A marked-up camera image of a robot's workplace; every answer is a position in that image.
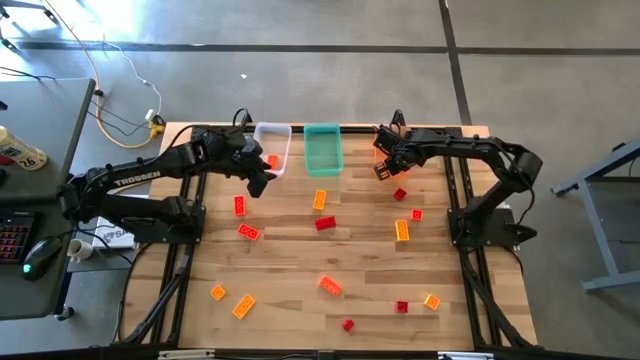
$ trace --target bottle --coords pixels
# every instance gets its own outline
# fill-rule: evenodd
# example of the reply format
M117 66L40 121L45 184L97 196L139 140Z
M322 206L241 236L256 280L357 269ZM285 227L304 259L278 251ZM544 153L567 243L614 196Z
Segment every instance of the bottle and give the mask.
M27 145L4 126L0 126L0 155L13 159L25 170L38 170L47 163L47 154Z

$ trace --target gray metal stand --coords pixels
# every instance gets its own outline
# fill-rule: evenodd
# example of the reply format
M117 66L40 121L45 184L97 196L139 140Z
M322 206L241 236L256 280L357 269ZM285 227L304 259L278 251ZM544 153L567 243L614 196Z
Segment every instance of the gray metal stand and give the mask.
M7 10L5 9L5 7L42 10L44 14L49 18L49 20L53 21L54 24L58 24L58 19L56 19L53 13L43 5L33 4L29 2L24 2L24 1L16 1L16 0L0 0L0 15L2 15L2 18L8 19L10 18L10 16ZM16 46L13 45L11 41L2 37L1 30L0 30L0 42L2 43L2 45L6 46L7 49L13 52L17 52L18 48L16 48Z
M640 283L640 271L620 273L609 241L640 242L640 177L604 175L640 156L640 140L616 149L568 182L551 189L557 197L580 189L608 276L585 281L586 292Z

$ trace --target plastic container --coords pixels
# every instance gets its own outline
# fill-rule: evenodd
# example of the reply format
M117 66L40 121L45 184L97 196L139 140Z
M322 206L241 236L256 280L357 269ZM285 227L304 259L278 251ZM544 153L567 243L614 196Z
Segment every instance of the plastic container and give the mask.
M286 124L259 122L253 132L253 138L262 146L262 159L266 162L269 155L278 157L275 169L267 170L278 175L284 174L291 145L291 126Z
M311 176L338 176L343 167L340 125L305 125L304 160Z

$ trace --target wooden table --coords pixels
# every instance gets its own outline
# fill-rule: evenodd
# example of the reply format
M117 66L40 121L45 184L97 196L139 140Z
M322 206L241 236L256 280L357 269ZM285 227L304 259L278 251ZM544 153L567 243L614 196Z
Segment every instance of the wooden table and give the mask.
M168 124L162 149L186 125ZM465 136L488 135L485 126L462 130ZM189 137L186 131L178 143ZM194 257L180 347L473 348L460 260L446 222L444 162L434 158L408 176L381 182L371 168L372 140L372 135L343 135L340 176L313 178L305 170L302 134L294 134L284 177L269 183L259 199L248 197L246 182L209 175L205 234ZM475 193L484 193L495 177L480 161L470 160L469 166ZM154 180L151 197L177 195L179 185L179 180ZM408 192L404 201L393 198L398 187ZM328 193L322 213L312 210L316 189ZM233 214L235 195L248 198L244 219ZM423 220L410 221L411 240L398 243L394 221L408 219L413 208L424 211ZM336 217L337 228L317 232L314 220L329 215ZM259 241L238 235L240 223L259 229ZM158 296L166 252L167 246L153 245L136 265L125 304L125 335ZM516 260L500 248L487 248L486 253L497 303L520 333L536 343ZM322 275L342 285L339 297L318 287ZM227 290L220 302L209 294L216 284ZM423 305L430 293L441 299L436 311ZM245 294L253 296L256 305L238 320L232 310ZM409 301L408 314L395 313L396 300ZM168 309L165 333L173 305ZM489 339L484 309L479 312ZM355 321L351 333L341 327L346 318Z

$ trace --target red block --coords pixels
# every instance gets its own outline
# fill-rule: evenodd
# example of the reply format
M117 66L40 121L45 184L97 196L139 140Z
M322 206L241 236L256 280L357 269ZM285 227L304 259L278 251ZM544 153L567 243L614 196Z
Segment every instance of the red block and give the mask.
M353 325L355 325L353 320L347 319L344 321L344 323L342 323L342 328L344 329L344 331L349 332L351 331L351 328L353 327Z
M411 210L411 220L421 221L422 220L422 210Z
M331 227L336 227L336 218L333 216L316 220L316 229L318 229L318 231Z
M260 237L260 231L245 224L240 224L240 227L238 228L238 234L246 237L247 239L251 239L253 241L258 240L258 238Z
M235 216L244 216L247 214L247 208L244 206L244 196L238 195L233 198L233 214Z
M402 190L401 188L398 188L398 190L396 190L395 194L393 194L393 197L396 198L396 200L398 200L398 201L404 199L405 196L407 196L407 192Z
M409 303L407 301L396 301L396 312L406 314L409 311Z

